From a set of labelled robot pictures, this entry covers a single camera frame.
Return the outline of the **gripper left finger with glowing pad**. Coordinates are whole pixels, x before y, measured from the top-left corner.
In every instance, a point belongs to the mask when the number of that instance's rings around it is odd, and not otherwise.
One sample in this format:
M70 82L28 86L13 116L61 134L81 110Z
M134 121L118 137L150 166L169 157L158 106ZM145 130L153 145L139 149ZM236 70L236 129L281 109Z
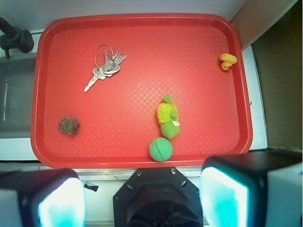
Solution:
M84 185L71 169L0 174L2 227L83 227Z

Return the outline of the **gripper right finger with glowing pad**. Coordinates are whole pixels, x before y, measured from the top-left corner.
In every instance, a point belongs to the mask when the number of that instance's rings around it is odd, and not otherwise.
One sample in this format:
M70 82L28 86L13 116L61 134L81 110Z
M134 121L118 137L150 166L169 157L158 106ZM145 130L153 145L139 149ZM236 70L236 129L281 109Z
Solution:
M300 227L303 156L287 150L210 156L199 196L212 227Z

